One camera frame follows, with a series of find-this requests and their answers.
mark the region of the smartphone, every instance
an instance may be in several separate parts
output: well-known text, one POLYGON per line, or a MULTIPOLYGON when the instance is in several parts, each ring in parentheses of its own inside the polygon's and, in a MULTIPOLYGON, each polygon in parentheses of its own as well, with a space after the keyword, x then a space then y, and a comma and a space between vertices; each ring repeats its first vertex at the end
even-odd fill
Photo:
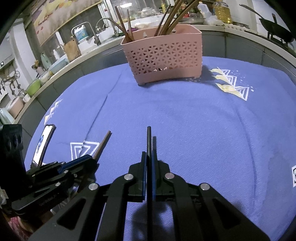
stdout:
POLYGON ((42 165, 44 154, 46 152, 48 143, 54 133, 54 130, 56 129, 55 125, 46 125, 44 127, 44 130, 41 134, 41 137, 38 141, 33 160, 31 163, 31 168, 39 167, 42 165))

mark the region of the white countertop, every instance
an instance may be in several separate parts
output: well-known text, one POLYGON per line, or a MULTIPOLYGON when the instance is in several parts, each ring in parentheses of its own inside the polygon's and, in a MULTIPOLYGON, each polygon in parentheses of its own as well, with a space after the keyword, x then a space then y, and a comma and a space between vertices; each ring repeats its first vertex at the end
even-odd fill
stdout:
MULTIPOLYGON (((209 26, 209 25, 194 25, 197 29, 201 30, 201 31, 218 31, 218 32, 226 32, 226 33, 230 33, 230 34, 234 34, 237 36, 241 36, 243 38, 252 40, 258 44, 261 44, 267 48, 269 48, 270 50, 274 51, 275 53, 277 53, 278 55, 280 55, 281 57, 283 57, 284 59, 286 59, 288 62, 290 62, 295 68, 296 68, 296 58, 291 55, 290 53, 288 53, 287 51, 285 51, 284 49, 282 49, 281 47, 273 44, 272 42, 258 37, 256 35, 250 34, 250 33, 246 33, 240 30, 236 30, 236 29, 232 29, 232 28, 227 28, 227 27, 220 27, 220 26, 209 26)), ((107 43, 101 44, 98 47, 95 47, 94 49, 92 49, 91 51, 89 51, 88 53, 85 53, 81 56, 79 56, 77 59, 73 60, 71 63, 69 63, 68 65, 66 65, 64 68, 62 68, 60 71, 58 71, 55 75, 53 75, 37 92, 36 94, 24 105, 24 108, 21 110, 21 112, 19 113, 19 115, 17 116, 16 120, 15 120, 15 124, 18 123, 18 121, 20 120, 20 118, 22 117, 22 115, 25 113, 25 111, 27 110, 27 108, 29 107, 29 105, 33 102, 33 100, 44 90, 46 89, 49 85, 51 85, 55 80, 57 80, 59 77, 61 77, 63 74, 65 74, 66 72, 68 72, 69 70, 71 70, 72 68, 76 67, 77 65, 81 64, 83 61, 95 56, 96 54, 99 54, 105 50, 108 50, 112 47, 115 47, 117 45, 119 45, 122 41, 124 37, 119 37, 116 39, 113 39, 107 43)))

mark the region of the basket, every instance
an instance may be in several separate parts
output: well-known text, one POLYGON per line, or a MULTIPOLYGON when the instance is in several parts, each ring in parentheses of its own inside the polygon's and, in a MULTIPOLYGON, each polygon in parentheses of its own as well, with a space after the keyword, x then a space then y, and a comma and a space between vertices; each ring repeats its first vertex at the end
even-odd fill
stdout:
POLYGON ((135 41, 121 42, 136 82, 200 77, 202 33, 188 24, 178 24, 170 35, 154 36, 157 27, 133 32, 135 41))

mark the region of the black wok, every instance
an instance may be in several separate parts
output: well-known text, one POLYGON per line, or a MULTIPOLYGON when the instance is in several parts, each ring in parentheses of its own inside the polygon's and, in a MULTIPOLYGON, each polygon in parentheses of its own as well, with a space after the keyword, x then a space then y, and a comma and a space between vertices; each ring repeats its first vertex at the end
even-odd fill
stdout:
POLYGON ((293 35, 291 34, 290 31, 288 31, 287 29, 285 29, 284 27, 280 26, 277 24, 276 21, 276 17, 273 14, 273 19, 275 22, 269 21, 267 19, 264 19, 259 13, 257 13, 254 9, 244 5, 244 4, 240 4, 240 6, 252 11, 253 13, 259 15, 261 18, 259 18, 262 26, 267 30, 268 33, 270 33, 271 35, 275 35, 279 38, 281 38, 282 40, 284 40, 286 43, 291 43, 293 42, 294 38, 293 35))

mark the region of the table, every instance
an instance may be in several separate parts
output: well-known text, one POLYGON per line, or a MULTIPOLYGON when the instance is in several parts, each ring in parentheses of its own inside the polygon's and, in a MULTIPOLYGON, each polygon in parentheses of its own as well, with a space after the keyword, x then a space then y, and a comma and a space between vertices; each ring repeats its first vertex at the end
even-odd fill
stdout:
MULTIPOLYGON (((96 172, 100 185, 128 172, 146 150, 187 182, 207 182, 278 240, 296 215, 296 87, 275 69, 203 57, 200 78, 138 86, 128 64, 86 75, 47 111, 25 158, 29 169, 45 124, 55 124, 44 162, 93 154, 112 136, 96 172)), ((144 240, 146 204, 128 203, 124 240, 144 240)), ((156 240, 174 240, 170 207, 157 206, 156 240)))

